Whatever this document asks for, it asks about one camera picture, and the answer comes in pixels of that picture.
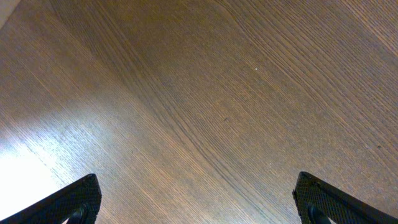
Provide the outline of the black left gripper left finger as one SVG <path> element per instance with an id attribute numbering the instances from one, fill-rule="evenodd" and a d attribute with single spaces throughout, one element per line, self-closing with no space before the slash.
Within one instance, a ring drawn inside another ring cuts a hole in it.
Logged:
<path id="1" fill-rule="evenodd" d="M 94 224 L 101 206 L 95 174 L 88 174 L 37 203 L 1 220 L 2 224 Z"/>

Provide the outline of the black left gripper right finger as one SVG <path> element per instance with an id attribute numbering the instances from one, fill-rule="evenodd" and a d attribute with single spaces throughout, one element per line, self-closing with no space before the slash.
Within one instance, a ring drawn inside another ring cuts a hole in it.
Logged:
<path id="1" fill-rule="evenodd" d="M 299 173 L 292 195 L 302 223 L 397 224 L 397 218 L 308 172 Z"/>

